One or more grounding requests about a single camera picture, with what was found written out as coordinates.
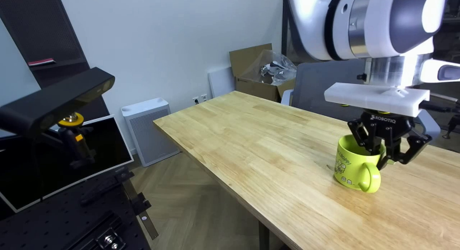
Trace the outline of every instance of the mug handle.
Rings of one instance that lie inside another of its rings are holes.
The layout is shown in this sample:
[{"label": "mug handle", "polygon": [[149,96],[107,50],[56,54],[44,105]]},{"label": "mug handle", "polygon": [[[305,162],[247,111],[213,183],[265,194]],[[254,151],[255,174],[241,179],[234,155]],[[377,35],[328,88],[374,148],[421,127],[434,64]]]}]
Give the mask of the mug handle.
[{"label": "mug handle", "polygon": [[359,182],[358,186],[361,188],[363,192],[374,193],[378,190],[378,188],[380,187],[380,183],[382,181],[380,171],[372,163],[364,163],[363,165],[366,167],[366,170],[364,171],[369,172],[369,186],[366,186],[366,184],[363,182]]}]

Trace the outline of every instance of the monitor screen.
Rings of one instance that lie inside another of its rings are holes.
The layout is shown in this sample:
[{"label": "monitor screen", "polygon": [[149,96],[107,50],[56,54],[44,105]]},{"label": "monitor screen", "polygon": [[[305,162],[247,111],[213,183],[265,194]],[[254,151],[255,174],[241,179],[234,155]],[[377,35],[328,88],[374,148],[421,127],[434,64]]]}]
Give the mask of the monitor screen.
[{"label": "monitor screen", "polygon": [[[33,165],[30,141],[13,136],[0,138],[0,197],[15,211],[84,181],[92,176],[118,168],[133,161],[115,118],[111,116],[85,122],[85,139],[90,150],[95,150],[95,163],[72,169],[72,159],[44,142],[36,144],[36,159],[40,176]],[[47,134],[58,138],[56,132]]]}]

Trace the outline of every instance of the wooden table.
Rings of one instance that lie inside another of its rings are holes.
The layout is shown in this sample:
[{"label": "wooden table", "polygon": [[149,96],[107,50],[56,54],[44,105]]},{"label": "wooden table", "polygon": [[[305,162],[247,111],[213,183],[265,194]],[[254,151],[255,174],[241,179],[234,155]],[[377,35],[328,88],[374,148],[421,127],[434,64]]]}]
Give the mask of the wooden table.
[{"label": "wooden table", "polygon": [[232,92],[156,126],[291,249],[460,249],[460,157],[428,146],[375,194],[333,178],[345,122]]}]

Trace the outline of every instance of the white board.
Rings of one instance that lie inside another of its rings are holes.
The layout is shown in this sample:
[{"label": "white board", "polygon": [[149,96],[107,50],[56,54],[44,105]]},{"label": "white board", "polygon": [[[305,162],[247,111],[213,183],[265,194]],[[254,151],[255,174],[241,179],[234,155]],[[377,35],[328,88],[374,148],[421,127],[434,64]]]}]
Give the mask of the white board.
[{"label": "white board", "polygon": [[224,68],[207,73],[211,85],[212,98],[235,91],[235,78],[231,68]]}]

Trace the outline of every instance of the plastic bag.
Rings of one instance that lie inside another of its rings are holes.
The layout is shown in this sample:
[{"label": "plastic bag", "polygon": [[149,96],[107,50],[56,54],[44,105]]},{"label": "plastic bag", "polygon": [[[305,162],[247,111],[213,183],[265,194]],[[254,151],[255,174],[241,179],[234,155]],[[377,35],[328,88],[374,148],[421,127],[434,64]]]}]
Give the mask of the plastic bag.
[{"label": "plastic bag", "polygon": [[297,67],[289,58],[272,50],[263,50],[240,77],[279,86],[294,79],[296,74]]}]

